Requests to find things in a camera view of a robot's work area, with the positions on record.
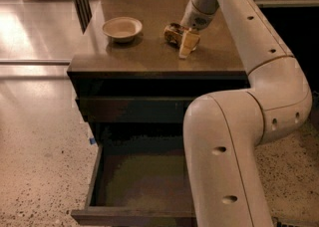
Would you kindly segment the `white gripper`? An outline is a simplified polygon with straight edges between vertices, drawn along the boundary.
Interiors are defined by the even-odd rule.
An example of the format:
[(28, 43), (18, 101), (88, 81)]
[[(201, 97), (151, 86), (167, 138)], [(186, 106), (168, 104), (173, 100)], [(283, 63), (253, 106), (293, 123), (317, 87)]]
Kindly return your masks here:
[(180, 25), (188, 28), (183, 32), (181, 44), (179, 47), (179, 57), (186, 59), (199, 44), (200, 35), (198, 31), (208, 27), (214, 17), (214, 11), (202, 11), (198, 9), (191, 1), (186, 5)]

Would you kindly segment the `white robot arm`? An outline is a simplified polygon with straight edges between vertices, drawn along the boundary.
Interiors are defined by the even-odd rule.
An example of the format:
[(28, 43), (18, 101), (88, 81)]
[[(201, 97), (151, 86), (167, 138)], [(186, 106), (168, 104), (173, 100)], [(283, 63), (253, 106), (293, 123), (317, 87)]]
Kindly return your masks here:
[(289, 48), (254, 0), (190, 0), (179, 53), (194, 30), (221, 11), (249, 88), (195, 99), (183, 120), (183, 144), (197, 227), (273, 227), (254, 157), (260, 143), (284, 137), (308, 118), (312, 94)]

